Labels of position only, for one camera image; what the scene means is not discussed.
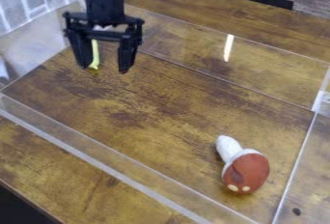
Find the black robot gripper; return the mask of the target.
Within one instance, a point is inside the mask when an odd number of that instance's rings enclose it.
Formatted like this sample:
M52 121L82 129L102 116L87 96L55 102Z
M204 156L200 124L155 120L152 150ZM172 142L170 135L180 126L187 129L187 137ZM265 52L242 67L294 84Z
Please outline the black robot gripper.
M74 50L76 63L86 69L92 63L92 40L119 42L119 72L127 73L142 43L144 20L126 15L124 0L86 0L83 12L65 12L64 36ZM94 25L112 26L115 31L94 31Z

